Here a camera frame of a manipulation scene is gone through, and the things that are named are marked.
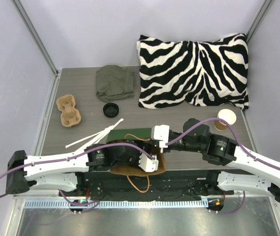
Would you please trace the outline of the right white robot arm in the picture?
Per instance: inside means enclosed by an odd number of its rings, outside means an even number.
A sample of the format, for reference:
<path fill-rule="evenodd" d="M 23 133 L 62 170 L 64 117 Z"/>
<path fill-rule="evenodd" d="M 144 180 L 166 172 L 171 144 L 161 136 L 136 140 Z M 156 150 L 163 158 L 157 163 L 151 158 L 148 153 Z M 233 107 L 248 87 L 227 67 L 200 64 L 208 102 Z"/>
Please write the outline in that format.
<path fill-rule="evenodd" d="M 231 176 L 221 172 L 204 182 L 210 194 L 218 191 L 240 190 L 265 193 L 280 203 L 280 162 L 246 148 L 237 137 L 232 139 L 211 133 L 206 124 L 212 121 L 191 118 L 184 124 L 182 133 L 162 125 L 159 146 L 163 149 L 197 152 L 210 164 L 246 171 L 247 175 Z"/>

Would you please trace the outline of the green paper gift bag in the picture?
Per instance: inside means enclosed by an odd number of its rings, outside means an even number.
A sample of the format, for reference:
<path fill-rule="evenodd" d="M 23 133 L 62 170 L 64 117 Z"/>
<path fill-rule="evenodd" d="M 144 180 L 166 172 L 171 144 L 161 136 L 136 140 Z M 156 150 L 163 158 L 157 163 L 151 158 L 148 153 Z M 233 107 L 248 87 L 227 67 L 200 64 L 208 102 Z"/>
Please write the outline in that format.
<path fill-rule="evenodd" d="M 150 177 L 164 173 L 166 171 L 166 161 L 164 154 L 160 152 L 157 141 L 151 139 L 150 128 L 138 129 L 113 129 L 109 132 L 106 144 L 127 143 L 127 140 L 134 140 L 152 156 L 157 155 L 159 160 L 158 169 L 152 173 L 143 171 L 138 166 L 139 157 L 142 153 L 128 145 L 109 147 L 109 157 L 112 158 L 109 172 L 114 175 L 124 176 L 131 186 L 139 193 L 147 193 L 150 189 Z M 131 177 L 145 177 L 147 185 L 139 188 L 131 180 Z"/>

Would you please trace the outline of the brown pulp cup carrier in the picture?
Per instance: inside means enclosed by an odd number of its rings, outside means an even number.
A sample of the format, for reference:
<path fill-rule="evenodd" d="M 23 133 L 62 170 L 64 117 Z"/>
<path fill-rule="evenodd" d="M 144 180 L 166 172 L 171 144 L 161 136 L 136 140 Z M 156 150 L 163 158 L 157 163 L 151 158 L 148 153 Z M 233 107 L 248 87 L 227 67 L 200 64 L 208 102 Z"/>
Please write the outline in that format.
<path fill-rule="evenodd" d="M 75 108 L 76 101 L 72 94 L 59 97 L 56 105 L 61 112 L 61 123 L 64 127 L 72 127 L 81 122 L 82 118 L 80 112 Z"/>

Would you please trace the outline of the brown paper cups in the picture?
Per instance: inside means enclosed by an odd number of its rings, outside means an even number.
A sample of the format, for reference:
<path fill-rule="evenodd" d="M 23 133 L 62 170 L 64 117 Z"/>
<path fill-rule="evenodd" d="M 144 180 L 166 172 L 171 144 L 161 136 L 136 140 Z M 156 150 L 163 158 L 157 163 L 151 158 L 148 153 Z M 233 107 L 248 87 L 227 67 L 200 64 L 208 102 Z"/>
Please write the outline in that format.
<path fill-rule="evenodd" d="M 218 112 L 217 118 L 219 118 L 220 120 L 215 121 L 215 128 L 220 131 L 227 128 L 227 124 L 222 122 L 221 120 L 226 121 L 229 125 L 233 125 L 237 120 L 236 114 L 230 109 L 220 110 Z"/>

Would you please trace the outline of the black plastic cup lid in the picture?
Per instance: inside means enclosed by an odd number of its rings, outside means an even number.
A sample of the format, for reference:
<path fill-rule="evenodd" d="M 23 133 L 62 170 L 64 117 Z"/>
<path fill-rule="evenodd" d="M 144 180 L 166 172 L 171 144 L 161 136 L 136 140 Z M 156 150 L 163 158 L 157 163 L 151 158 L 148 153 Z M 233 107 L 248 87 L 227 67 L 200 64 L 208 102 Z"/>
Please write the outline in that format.
<path fill-rule="evenodd" d="M 119 114 L 119 107 L 115 103 L 107 103 L 103 106 L 103 114 L 108 118 L 114 118 Z"/>

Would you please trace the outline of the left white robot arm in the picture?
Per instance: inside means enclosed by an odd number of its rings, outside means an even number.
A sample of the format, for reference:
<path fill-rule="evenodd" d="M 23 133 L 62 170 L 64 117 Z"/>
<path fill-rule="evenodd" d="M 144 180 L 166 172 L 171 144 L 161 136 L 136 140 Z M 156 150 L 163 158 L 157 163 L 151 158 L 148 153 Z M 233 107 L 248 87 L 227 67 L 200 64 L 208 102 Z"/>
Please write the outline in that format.
<path fill-rule="evenodd" d="M 46 156 L 27 155 L 24 150 L 18 150 L 7 164 L 5 193 L 17 195 L 31 189 L 60 189 L 82 196 L 87 190 L 87 184 L 79 179 L 82 173 L 131 166 L 146 174 L 157 170 L 158 164 L 152 146 L 135 140 L 93 144 L 80 152 Z"/>

